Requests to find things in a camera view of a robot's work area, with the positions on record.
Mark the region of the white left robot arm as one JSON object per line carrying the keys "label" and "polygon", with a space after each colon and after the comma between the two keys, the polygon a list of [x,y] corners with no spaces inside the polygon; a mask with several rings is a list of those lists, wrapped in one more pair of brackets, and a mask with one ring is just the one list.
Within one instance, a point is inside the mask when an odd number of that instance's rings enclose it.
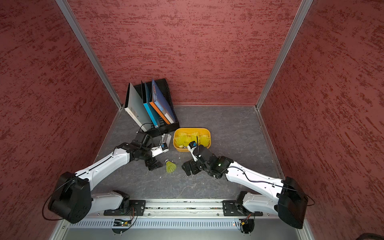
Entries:
{"label": "white left robot arm", "polygon": [[168,150],[168,143],[150,149],[135,142],[122,143],[93,165],[76,173],[62,174],[45,207],[72,224],[98,212],[107,211],[121,216],[131,214],[133,208],[130,207],[128,194],[118,190],[92,194],[93,189],[115,170],[132,161],[143,160],[150,171],[162,167],[156,156]]}

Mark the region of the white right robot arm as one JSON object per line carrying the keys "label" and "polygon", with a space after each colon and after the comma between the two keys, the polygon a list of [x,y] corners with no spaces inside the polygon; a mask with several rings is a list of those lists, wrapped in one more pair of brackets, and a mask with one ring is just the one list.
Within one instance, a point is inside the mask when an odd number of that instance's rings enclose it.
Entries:
{"label": "white right robot arm", "polygon": [[206,160],[200,155],[183,163],[182,169],[187,176],[206,172],[213,178],[225,177],[229,182],[243,185],[267,199],[259,201],[254,194],[240,194],[241,208],[248,212],[274,214],[293,228],[303,228],[309,197],[293,178],[282,180],[265,176],[224,156]]}

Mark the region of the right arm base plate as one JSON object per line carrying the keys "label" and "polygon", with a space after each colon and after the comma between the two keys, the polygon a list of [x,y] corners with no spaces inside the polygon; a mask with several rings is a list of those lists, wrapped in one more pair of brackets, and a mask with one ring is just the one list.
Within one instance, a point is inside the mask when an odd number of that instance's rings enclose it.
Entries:
{"label": "right arm base plate", "polygon": [[236,205],[236,201],[222,201],[223,213],[226,217],[262,217],[262,212],[250,212],[240,205]]}

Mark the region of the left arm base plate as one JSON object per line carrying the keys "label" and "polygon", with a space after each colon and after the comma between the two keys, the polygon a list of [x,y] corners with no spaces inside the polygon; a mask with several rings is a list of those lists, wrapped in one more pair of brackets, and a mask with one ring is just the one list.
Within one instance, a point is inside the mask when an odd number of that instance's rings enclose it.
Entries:
{"label": "left arm base plate", "polygon": [[104,216],[143,216],[146,209],[145,200],[129,200],[123,201],[118,209],[105,210]]}

